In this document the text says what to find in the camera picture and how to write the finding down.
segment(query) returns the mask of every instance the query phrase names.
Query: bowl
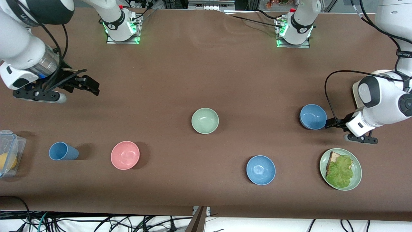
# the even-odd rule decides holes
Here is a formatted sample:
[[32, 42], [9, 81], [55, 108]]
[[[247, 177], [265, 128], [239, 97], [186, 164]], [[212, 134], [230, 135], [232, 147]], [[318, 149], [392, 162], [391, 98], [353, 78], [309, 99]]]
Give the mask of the bowl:
[[219, 116], [209, 108], [196, 110], [192, 116], [193, 129], [201, 134], [210, 134], [218, 128]]
[[246, 165], [249, 179], [257, 185], [267, 185], [275, 178], [276, 168], [266, 156], [254, 156]]
[[325, 127], [328, 118], [322, 107], [309, 104], [302, 108], [299, 119], [300, 123], [307, 129], [319, 130]]
[[131, 169], [137, 164], [140, 151], [136, 144], [130, 141], [118, 143], [112, 150], [110, 159], [115, 168], [120, 170]]

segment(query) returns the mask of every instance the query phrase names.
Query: lettuce leaf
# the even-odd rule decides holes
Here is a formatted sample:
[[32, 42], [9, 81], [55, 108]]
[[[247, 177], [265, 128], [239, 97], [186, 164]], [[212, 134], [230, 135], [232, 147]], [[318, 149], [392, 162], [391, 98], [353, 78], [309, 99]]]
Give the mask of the lettuce leaf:
[[333, 186], [345, 188], [351, 183], [353, 171], [349, 168], [352, 164], [350, 156], [339, 156], [336, 162], [329, 164], [329, 175], [326, 180]]

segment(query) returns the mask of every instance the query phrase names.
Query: green bowl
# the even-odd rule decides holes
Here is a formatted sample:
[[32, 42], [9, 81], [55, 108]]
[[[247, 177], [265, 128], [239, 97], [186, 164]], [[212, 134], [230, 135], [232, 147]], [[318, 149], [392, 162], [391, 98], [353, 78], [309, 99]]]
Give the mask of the green bowl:
[[192, 116], [192, 126], [195, 131], [201, 134], [210, 134], [218, 128], [218, 114], [209, 108], [196, 110]]

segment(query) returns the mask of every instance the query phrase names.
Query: pink bowl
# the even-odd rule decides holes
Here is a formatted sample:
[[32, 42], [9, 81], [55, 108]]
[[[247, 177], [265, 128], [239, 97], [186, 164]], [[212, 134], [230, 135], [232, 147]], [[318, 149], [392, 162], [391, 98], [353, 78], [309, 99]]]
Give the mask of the pink bowl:
[[114, 167], [120, 170], [131, 169], [137, 164], [140, 151], [136, 144], [130, 141], [118, 143], [112, 150], [110, 159]]

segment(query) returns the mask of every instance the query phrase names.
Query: blue cup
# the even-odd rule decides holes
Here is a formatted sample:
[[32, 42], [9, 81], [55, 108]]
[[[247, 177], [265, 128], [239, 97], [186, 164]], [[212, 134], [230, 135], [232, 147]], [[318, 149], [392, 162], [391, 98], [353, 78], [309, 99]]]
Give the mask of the blue cup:
[[79, 151], [65, 142], [57, 142], [49, 149], [52, 160], [74, 160], [79, 156]]

